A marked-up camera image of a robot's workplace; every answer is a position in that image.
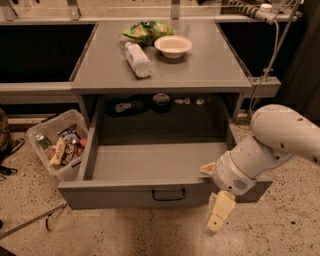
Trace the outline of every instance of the black panel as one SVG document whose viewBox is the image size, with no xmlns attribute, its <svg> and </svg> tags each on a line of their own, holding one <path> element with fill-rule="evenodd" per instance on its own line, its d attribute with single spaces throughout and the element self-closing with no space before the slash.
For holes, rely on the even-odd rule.
<svg viewBox="0 0 320 256">
<path fill-rule="evenodd" d="M 0 27 L 0 83 L 64 82 L 94 25 Z"/>
<path fill-rule="evenodd" d="M 268 66 L 274 48 L 275 25 L 262 22 L 254 23 L 220 23 L 227 39 L 246 64 L 252 76 L 259 77 Z M 286 23 L 280 23 L 280 35 Z M 276 61 L 272 76 L 281 81 L 304 35 L 304 21 L 291 24 Z"/>
</svg>

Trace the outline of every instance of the clear plastic container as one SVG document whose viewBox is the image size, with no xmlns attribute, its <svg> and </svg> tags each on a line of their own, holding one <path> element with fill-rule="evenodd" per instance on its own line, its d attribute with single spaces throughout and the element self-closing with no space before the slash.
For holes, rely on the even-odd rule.
<svg viewBox="0 0 320 256">
<path fill-rule="evenodd" d="M 43 134 L 52 142 L 53 145 L 55 145 L 59 139 L 57 133 L 69 128 L 73 124 L 77 125 L 76 132 L 81 138 L 86 138 L 88 136 L 88 129 L 83 116 L 74 109 L 49 119 L 44 123 L 35 125 L 27 131 L 27 136 L 33 149 L 38 154 L 48 172 L 51 175 L 57 176 L 61 181 L 71 181 L 76 179 L 80 168 L 81 156 L 71 160 L 66 166 L 50 166 L 50 160 L 46 156 L 44 149 L 36 141 L 36 136 L 38 134 Z"/>
<path fill-rule="evenodd" d="M 138 44 L 126 43 L 126 58 L 137 77 L 145 78 L 151 74 L 151 61 Z"/>
</svg>

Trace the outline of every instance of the cable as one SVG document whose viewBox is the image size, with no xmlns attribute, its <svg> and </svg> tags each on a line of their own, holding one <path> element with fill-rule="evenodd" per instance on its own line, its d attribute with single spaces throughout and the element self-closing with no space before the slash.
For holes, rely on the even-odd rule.
<svg viewBox="0 0 320 256">
<path fill-rule="evenodd" d="M 274 59 L 276 57 L 276 54 L 277 54 L 278 38 L 279 38 L 279 31 L 280 31 L 279 23 L 276 20 L 274 21 L 274 24 L 276 25 L 276 38 L 275 38 L 275 41 L 274 41 L 274 48 L 273 48 L 273 54 L 272 54 L 271 60 Z M 254 95 L 255 95 L 256 91 L 258 90 L 258 88 L 261 86 L 262 82 L 264 82 L 266 80 L 269 72 L 270 72 L 270 70 L 269 71 L 267 69 L 264 70 L 264 75 L 262 77 L 260 77 L 259 84 L 257 84 L 257 86 L 253 90 L 253 93 L 252 93 L 252 96 L 251 96 L 251 100 L 250 100 L 250 105 L 249 105 L 250 117 L 252 117 L 252 110 L 254 109 L 254 107 L 256 106 L 257 101 L 258 101 L 258 98 L 256 98 L 254 103 L 253 103 Z"/>
<path fill-rule="evenodd" d="M 269 73 L 270 73 L 270 70 L 271 70 L 271 68 L 272 68 L 272 65 L 273 65 L 273 63 L 274 63 L 274 61 L 275 61 L 275 59 L 276 59 L 276 57 L 277 57 L 277 55 L 278 55 L 278 53 L 279 53 L 279 50 L 280 50 L 280 48 L 281 48 L 281 46 L 282 46 L 282 43 L 283 43 L 283 41 L 284 41 L 284 38 L 286 37 L 286 35 L 287 35 L 287 33 L 288 33 L 288 30 L 289 30 L 289 28 L 290 28 L 290 25 L 291 25 L 291 23 L 292 23 L 292 21 L 293 21 L 293 17 L 295 16 L 295 14 L 296 14 L 296 12 L 297 12 L 297 10 L 298 10 L 298 7 L 299 7 L 299 5 L 301 4 L 302 1 L 303 1 L 303 0 L 297 0 L 297 1 L 296 1 L 295 5 L 294 5 L 294 7 L 293 7 L 293 9 L 292 9 L 292 12 L 291 12 L 291 14 L 290 14 L 290 17 L 289 17 L 289 19 L 288 19 L 288 22 L 287 22 L 287 24 L 286 24 L 286 26 L 285 26 L 285 28 L 284 28 L 284 31 L 283 31 L 283 33 L 282 33 L 282 35 L 281 35 L 281 37 L 280 37 L 280 40 L 279 40 L 279 42 L 277 42 L 277 47 L 276 47 L 276 49 L 275 49 L 275 51 L 274 51 L 274 53 L 273 53 L 273 55 L 272 55 L 272 58 L 271 58 L 271 60 L 270 60 L 270 62 L 269 62 L 269 65 L 268 65 L 268 67 L 264 70 L 264 74 L 263 74 L 262 79 L 260 80 L 259 84 L 256 86 L 256 88 L 255 88 L 254 91 L 253 91 L 253 94 L 252 94 L 251 100 L 250 100 L 250 106 L 249 106 L 249 114 L 250 114 L 250 117 L 252 117 L 253 108 L 255 107 L 255 105 L 256 105 L 256 103 L 257 103 L 257 101 L 258 101 L 258 99 L 255 99 L 255 103 L 254 103 L 254 105 L 252 106 L 253 96 L 254 96 L 254 94 L 255 94 L 256 91 L 257 91 L 257 87 L 259 87 L 259 86 L 262 84 L 262 82 L 264 82 L 264 81 L 267 79 L 267 77 L 268 77 L 268 75 L 269 75 Z"/>
</svg>

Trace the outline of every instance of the snack package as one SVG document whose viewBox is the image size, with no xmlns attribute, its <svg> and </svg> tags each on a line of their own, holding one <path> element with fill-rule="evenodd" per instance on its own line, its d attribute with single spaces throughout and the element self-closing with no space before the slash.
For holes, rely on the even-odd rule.
<svg viewBox="0 0 320 256">
<path fill-rule="evenodd" d="M 146 45 L 153 45 L 159 37 L 173 35 L 173 28 L 159 21 L 141 21 L 121 34 Z"/>
<path fill-rule="evenodd" d="M 63 141 L 65 143 L 77 144 L 81 138 L 78 135 L 76 129 L 77 129 L 77 124 L 73 124 L 67 129 L 61 132 L 58 132 L 57 134 L 63 138 Z"/>
<path fill-rule="evenodd" d="M 83 153 L 83 148 L 79 147 L 75 144 L 66 144 L 65 152 L 61 159 L 61 165 L 68 165 L 68 163 L 79 156 L 81 156 Z"/>
<path fill-rule="evenodd" d="M 55 155 L 50 160 L 49 165 L 60 165 L 65 149 L 66 143 L 63 141 L 62 137 L 60 137 L 57 141 Z"/>
</svg>

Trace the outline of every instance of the drawer handle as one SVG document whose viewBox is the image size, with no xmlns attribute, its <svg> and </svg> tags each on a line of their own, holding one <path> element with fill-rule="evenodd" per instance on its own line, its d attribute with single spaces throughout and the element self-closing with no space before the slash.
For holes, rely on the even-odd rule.
<svg viewBox="0 0 320 256">
<path fill-rule="evenodd" d="M 156 191 L 152 190 L 152 198 L 156 201 L 180 201 L 185 199 L 185 197 L 186 197 L 186 190 L 184 188 L 182 189 L 182 195 L 179 197 L 157 197 Z"/>
</svg>

